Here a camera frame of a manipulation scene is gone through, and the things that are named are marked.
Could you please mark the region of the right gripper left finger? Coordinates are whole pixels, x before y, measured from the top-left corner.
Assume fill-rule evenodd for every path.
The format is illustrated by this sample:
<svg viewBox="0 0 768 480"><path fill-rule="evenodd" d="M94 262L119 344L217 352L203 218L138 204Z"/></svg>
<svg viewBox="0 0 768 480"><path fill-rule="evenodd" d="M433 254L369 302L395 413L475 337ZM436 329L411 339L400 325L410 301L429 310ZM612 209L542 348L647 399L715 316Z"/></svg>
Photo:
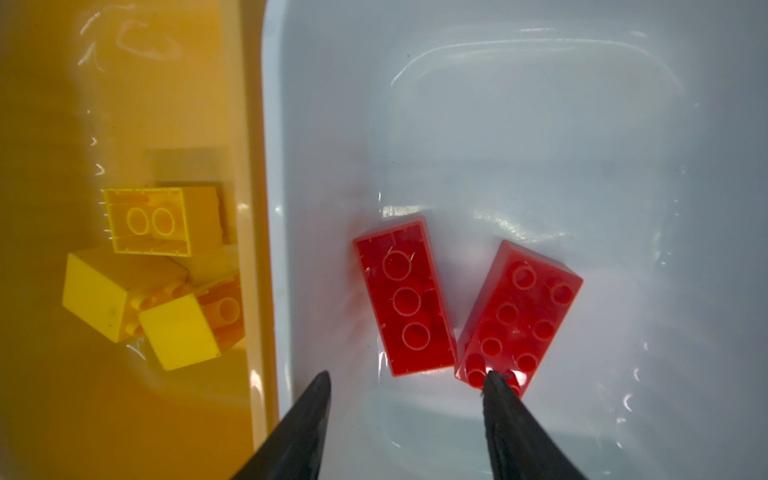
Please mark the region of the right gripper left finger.
<svg viewBox="0 0 768 480"><path fill-rule="evenodd" d="M322 371L233 479L318 479L330 406L331 378Z"/></svg>

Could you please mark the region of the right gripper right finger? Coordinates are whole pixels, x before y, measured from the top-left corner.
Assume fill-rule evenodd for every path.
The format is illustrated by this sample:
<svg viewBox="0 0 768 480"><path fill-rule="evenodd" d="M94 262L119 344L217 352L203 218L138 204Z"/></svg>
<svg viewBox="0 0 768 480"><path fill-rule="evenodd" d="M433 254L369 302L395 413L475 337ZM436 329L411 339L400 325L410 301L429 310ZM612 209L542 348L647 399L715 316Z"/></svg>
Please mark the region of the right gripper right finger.
<svg viewBox="0 0 768 480"><path fill-rule="evenodd" d="M585 480L496 371L484 380L483 415L495 479Z"/></svg>

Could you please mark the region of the yellow lego brick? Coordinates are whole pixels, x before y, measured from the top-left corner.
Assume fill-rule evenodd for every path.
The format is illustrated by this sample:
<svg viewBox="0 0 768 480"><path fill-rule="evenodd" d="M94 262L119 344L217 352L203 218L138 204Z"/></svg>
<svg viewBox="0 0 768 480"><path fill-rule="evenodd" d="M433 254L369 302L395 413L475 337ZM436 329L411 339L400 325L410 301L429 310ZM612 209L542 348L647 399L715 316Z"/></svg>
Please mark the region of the yellow lego brick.
<svg viewBox="0 0 768 480"><path fill-rule="evenodd" d="M224 245L213 187L107 188L103 197L118 254L194 257Z"/></svg>
<svg viewBox="0 0 768 480"><path fill-rule="evenodd" d="M139 322L166 371L218 358L245 336L240 276L142 311Z"/></svg>
<svg viewBox="0 0 768 480"><path fill-rule="evenodd" d="M191 290L188 270L162 256L116 254L109 246L67 256L62 305L108 340L144 335L139 314Z"/></svg>

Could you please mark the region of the red lego brick long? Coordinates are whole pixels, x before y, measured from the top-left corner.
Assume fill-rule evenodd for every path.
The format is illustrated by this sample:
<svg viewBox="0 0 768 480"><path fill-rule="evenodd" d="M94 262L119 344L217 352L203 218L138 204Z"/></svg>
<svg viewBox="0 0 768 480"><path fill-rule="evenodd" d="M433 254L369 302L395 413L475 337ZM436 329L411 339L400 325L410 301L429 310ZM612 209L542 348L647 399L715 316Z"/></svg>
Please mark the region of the red lego brick long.
<svg viewBox="0 0 768 480"><path fill-rule="evenodd" d="M394 377L453 367L457 346L426 218L401 218L353 240Z"/></svg>

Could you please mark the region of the white plastic bin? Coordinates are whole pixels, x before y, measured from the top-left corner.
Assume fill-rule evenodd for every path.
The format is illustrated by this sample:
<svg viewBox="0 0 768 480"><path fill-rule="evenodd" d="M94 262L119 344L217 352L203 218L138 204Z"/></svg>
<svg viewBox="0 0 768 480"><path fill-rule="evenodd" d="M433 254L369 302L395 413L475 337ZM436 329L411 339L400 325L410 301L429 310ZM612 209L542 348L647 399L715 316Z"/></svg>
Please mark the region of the white plastic bin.
<svg viewBox="0 0 768 480"><path fill-rule="evenodd" d="M502 240L583 287L524 397L592 479L767 475L763 1L272 1L279 407L325 479L487 479L478 390L395 378L353 239L423 212L461 330Z"/></svg>

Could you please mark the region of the yellow plastic bin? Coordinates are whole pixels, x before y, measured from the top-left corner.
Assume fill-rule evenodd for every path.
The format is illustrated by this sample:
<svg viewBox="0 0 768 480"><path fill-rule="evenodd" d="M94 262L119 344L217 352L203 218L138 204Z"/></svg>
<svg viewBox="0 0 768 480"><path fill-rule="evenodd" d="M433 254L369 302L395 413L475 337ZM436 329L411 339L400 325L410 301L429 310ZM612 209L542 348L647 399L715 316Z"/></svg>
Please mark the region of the yellow plastic bin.
<svg viewBox="0 0 768 480"><path fill-rule="evenodd" d="M257 54L262 2L1 5L1 475L227 479L276 421ZM107 187L213 186L248 334L166 372L62 304L67 257L108 247Z"/></svg>

